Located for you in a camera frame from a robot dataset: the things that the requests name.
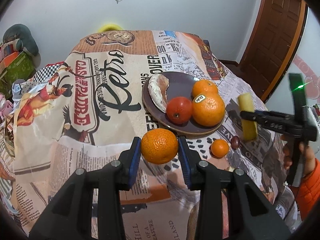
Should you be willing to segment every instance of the door panel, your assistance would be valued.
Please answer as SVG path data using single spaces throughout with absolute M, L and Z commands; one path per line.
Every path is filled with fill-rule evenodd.
M 302 0 L 265 0 L 251 46 L 241 62 L 244 80 L 264 94 L 286 58 L 297 31 Z

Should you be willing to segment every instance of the red tomato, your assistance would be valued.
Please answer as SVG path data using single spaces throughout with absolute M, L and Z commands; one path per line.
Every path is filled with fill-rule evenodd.
M 166 113 L 175 124 L 188 122 L 192 116 L 192 102 L 185 97 L 172 98 L 167 104 Z

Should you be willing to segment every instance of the orange sleeve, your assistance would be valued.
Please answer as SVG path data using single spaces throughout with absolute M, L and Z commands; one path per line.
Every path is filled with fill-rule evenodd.
M 296 201 L 300 208 L 301 219 L 304 220 L 320 196 L 320 162 L 316 159 L 316 167 L 312 173 L 304 177 Z

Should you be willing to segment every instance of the orange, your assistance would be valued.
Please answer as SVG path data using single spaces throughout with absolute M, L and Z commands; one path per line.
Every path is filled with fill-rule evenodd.
M 214 156 L 222 158 L 229 152 L 229 144 L 222 139 L 216 139 L 211 144 L 211 152 Z
M 141 140 L 141 154 L 150 163 L 164 164 L 178 153 L 178 140 L 173 132 L 157 128 L 145 133 Z
M 218 93 L 218 88 L 215 83 L 210 80 L 202 79 L 197 81 L 192 88 L 192 96 L 195 98 L 197 95 L 201 94 L 202 92 L 212 92 Z
M 225 105 L 219 94 L 201 93 L 192 101 L 192 117 L 200 125 L 214 126 L 224 117 Z

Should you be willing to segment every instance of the metal screw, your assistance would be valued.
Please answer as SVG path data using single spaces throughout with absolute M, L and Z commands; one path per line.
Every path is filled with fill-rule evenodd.
M 208 166 L 208 163 L 206 161 L 199 161 L 199 165 L 201 167 L 206 167 L 206 166 Z
M 242 176 L 242 175 L 244 174 L 244 171 L 241 170 L 241 169 L 236 169 L 236 170 L 235 170 L 235 173 L 236 173 L 237 175 L 239 175 L 239 176 Z
M 79 168 L 79 169 L 76 169 L 76 174 L 77 175 L 81 175 L 84 173 L 84 168 Z
M 121 162 L 119 160 L 114 160 L 111 162 L 111 165 L 114 166 L 114 167 L 117 167 L 121 164 Z

